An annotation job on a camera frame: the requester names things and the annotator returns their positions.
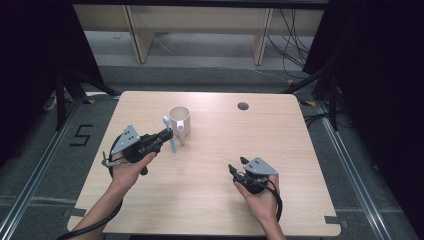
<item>wooden table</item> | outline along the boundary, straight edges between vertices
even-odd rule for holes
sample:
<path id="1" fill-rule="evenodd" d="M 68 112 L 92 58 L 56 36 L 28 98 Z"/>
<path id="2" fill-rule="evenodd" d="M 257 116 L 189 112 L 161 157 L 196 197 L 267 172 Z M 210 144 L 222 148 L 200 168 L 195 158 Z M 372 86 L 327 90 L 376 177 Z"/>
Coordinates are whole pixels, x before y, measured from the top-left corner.
<path id="1" fill-rule="evenodd" d="M 238 104 L 249 109 L 242 111 Z M 337 236 L 335 217 L 314 148 L 293 95 L 198 92 L 125 92 L 122 94 L 77 201 L 90 209 L 111 179 L 101 165 L 127 124 L 139 135 L 165 128 L 162 117 L 178 105 L 191 111 L 186 145 L 166 142 L 124 198 L 120 213 L 105 232 L 167 235 L 264 235 L 243 197 L 233 186 L 228 164 L 242 171 L 240 157 L 260 156 L 280 172 L 288 236 Z M 81 217 L 70 218 L 72 229 Z"/>

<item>mug handle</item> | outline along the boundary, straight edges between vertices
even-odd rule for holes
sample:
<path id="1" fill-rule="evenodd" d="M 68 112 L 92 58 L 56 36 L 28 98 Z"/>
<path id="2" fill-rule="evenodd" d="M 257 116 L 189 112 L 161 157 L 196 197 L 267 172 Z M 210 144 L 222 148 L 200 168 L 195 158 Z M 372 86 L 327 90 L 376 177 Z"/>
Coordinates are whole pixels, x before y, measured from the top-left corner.
<path id="1" fill-rule="evenodd" d="M 178 137 L 180 138 L 181 146 L 185 145 L 184 121 L 177 121 Z"/>

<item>aluminum rail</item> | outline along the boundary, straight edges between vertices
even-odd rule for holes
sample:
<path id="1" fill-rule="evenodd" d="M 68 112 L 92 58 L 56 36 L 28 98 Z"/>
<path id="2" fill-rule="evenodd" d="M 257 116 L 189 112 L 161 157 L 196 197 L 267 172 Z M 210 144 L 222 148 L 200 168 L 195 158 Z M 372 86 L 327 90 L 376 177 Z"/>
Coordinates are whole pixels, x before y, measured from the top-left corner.
<path id="1" fill-rule="evenodd" d="M 79 106 L 81 106 L 81 104 L 82 99 L 74 99 L 74 101 L 71 103 L 68 109 L 68 117 L 66 121 L 64 122 L 63 126 L 54 133 L 49 145 L 47 146 L 46 150 L 41 156 L 41 159 L 38 161 L 37 166 L 34 168 L 31 176 L 25 184 L 25 187 L 16 198 L 6 218 L 1 222 L 0 236 L 2 240 L 8 240 L 12 237 L 16 227 L 18 226 L 22 216 L 25 213 L 25 210 L 29 205 L 29 202 L 31 201 L 32 196 L 38 189 L 38 186 L 40 185 L 41 180 L 43 179 L 43 176 L 53 159 L 53 155 L 59 148 L 60 143 L 69 128 L 69 123 L 71 122 L 75 112 Z"/>
<path id="2" fill-rule="evenodd" d="M 327 113 L 327 110 L 322 102 L 317 102 L 318 112 Z M 339 155 L 341 163 L 346 171 L 346 174 L 352 184 L 353 190 L 358 197 L 358 200 L 364 210 L 366 217 L 371 225 L 372 230 L 378 240 L 391 240 L 393 239 L 387 229 L 384 220 L 379 213 L 375 203 L 373 202 L 362 178 L 356 170 L 355 164 L 352 161 L 346 147 L 343 144 L 342 139 L 337 131 L 334 131 L 330 121 L 327 118 L 323 119 L 324 126 L 327 130 L 328 135 L 334 145 L 334 148 Z"/>

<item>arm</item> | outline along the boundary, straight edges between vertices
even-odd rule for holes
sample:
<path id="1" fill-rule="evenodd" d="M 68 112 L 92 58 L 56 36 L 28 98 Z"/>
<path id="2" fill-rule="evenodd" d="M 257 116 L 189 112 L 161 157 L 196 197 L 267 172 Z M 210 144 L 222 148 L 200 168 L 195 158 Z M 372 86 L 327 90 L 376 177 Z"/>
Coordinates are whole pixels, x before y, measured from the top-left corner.
<path id="1" fill-rule="evenodd" d="M 278 176 L 271 175 L 269 180 L 275 184 L 277 191 L 279 191 Z M 275 213 L 277 211 L 277 201 L 270 191 L 264 190 L 259 194 L 251 194 L 247 189 L 238 182 L 234 182 L 234 185 L 239 190 L 240 194 L 246 200 L 250 211 L 253 216 L 262 226 L 268 240 L 286 240 L 283 230 L 277 221 Z M 271 183 L 268 183 L 268 187 L 274 188 Z"/>
<path id="2" fill-rule="evenodd" d="M 120 157 L 122 157 L 122 153 L 114 155 L 112 160 Z M 91 226 L 109 216 L 128 190 L 137 182 L 141 169 L 147 166 L 154 157 L 156 157 L 156 153 L 149 153 L 143 160 L 136 163 L 125 163 L 113 167 L 113 179 L 108 189 L 73 231 Z M 72 239 L 100 239 L 104 228 L 105 225 Z"/>

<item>forearm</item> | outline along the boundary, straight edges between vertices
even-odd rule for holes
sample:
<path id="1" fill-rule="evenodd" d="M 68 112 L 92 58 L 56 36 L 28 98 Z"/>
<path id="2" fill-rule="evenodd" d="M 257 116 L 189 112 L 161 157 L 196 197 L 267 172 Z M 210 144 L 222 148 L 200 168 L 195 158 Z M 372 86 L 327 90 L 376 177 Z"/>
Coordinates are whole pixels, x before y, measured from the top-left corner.
<path id="1" fill-rule="evenodd" d="M 263 220 L 259 223 L 261 224 L 268 240 L 286 240 L 277 219 Z"/>
<path id="2" fill-rule="evenodd" d="M 111 184 L 73 231 L 91 226 L 108 217 L 122 201 L 126 192 Z M 99 239 L 104 228 L 105 225 L 72 239 Z"/>

